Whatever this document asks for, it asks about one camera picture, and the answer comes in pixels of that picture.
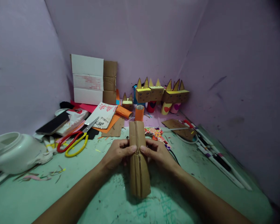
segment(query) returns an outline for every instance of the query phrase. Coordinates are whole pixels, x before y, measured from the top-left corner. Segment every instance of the scissors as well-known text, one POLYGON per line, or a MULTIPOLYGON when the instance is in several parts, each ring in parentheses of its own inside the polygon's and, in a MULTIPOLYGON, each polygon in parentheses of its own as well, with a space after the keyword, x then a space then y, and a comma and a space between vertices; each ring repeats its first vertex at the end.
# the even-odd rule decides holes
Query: scissors
POLYGON ((87 144, 87 141, 88 141, 88 131, 92 128, 92 126, 97 122, 97 120, 99 119, 99 117, 97 117, 93 122, 90 123, 90 125, 86 126, 86 128, 84 128, 83 131, 77 131, 77 132, 73 132, 73 133, 69 133, 67 136, 65 136, 59 143, 58 143, 58 146, 57 146, 57 151, 62 153, 62 152, 65 152, 65 156, 70 158, 70 157, 74 157, 76 155, 78 155, 80 152, 83 151, 83 149, 85 148, 86 144, 87 144), (71 137, 72 135, 76 135, 75 138, 72 140, 72 142, 65 148, 65 149, 60 149, 60 146, 62 145, 62 143, 69 137, 71 137), (85 142, 84 142, 84 145, 82 146, 82 148, 77 151, 76 153, 74 154, 69 154, 69 151, 76 145, 78 144, 84 137, 86 136, 85 138, 85 142))

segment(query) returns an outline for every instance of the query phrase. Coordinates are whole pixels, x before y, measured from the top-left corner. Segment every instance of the green table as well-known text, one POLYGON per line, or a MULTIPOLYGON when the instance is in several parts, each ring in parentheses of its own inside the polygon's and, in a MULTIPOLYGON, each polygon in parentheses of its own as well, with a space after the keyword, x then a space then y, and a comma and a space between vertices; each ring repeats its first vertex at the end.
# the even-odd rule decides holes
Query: green table
MULTIPOLYGON (((122 129, 120 138, 126 136, 128 128, 122 129)), ((235 186, 197 150, 196 145, 180 141, 173 132, 164 133, 163 136, 167 137, 180 165, 188 173, 253 223, 271 222, 273 212, 268 199, 217 141, 211 139, 251 185, 253 191, 235 186)), ((106 140, 97 137, 89 140, 78 156, 66 158, 64 153, 57 154, 50 162, 33 170, 33 173, 46 175, 50 171, 58 170, 58 165, 66 168, 57 183, 59 176, 53 176, 48 181, 13 181, 17 176, 10 176, 5 180, 0 185, 0 223, 31 223, 65 194, 103 158, 112 141, 118 139, 109 137, 106 140)), ((73 151, 81 146, 82 143, 79 143, 73 151)), ((149 164, 149 170, 152 192, 146 199, 140 201, 130 196, 128 169, 119 167, 89 203, 79 223, 201 223, 193 208, 180 196, 175 183, 160 173, 154 163, 149 164)))

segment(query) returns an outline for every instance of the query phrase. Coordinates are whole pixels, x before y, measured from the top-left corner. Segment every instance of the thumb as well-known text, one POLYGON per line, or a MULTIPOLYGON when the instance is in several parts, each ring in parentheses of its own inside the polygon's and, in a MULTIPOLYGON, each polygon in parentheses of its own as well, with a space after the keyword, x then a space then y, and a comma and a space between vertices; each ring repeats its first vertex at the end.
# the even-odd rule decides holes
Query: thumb
POLYGON ((132 145, 132 146, 124 148, 123 149, 124 156, 131 156, 132 154, 135 153, 136 150, 137 150, 137 146, 136 145, 132 145))
POLYGON ((150 157, 152 159, 156 159, 157 158, 157 152, 151 150, 150 148, 147 148, 145 146, 140 146, 140 151, 146 155, 147 157, 150 157))

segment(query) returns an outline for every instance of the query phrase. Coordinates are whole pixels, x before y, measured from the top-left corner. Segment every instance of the yellow scissor handle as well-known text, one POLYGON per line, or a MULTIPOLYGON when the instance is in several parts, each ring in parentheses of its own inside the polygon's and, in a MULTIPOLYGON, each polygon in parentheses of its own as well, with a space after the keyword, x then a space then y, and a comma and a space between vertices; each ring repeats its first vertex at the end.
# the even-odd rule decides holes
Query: yellow scissor handle
POLYGON ((78 155, 78 154, 79 154, 80 152, 82 152, 83 149, 85 148, 85 146, 86 146, 86 144, 87 144, 87 141, 88 141, 88 134, 87 134, 87 133, 84 133, 84 134, 82 135, 81 138, 79 138, 78 140, 76 140, 76 141, 67 149, 67 151, 65 152, 65 157, 71 158, 71 157, 74 157, 74 156, 78 155), (86 138, 85 138, 85 142, 84 142, 84 145, 82 146, 82 148, 81 148, 79 151, 77 151, 76 153, 74 153, 74 154, 69 154, 69 151, 70 151, 76 144, 78 144, 85 136, 86 136, 86 138))

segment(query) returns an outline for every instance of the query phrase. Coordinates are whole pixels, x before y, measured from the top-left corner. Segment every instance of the scissor blade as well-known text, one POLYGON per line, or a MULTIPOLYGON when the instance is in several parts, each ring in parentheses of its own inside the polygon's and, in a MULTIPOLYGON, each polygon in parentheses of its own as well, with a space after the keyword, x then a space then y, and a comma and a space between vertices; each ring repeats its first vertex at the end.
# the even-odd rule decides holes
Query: scissor blade
POLYGON ((91 128, 92 128, 92 126, 97 122, 97 120, 99 119, 99 117, 97 117, 94 121, 92 121, 91 123, 90 123, 90 125, 88 125, 84 130, 83 130, 83 132, 85 133, 85 132, 88 132, 91 128))

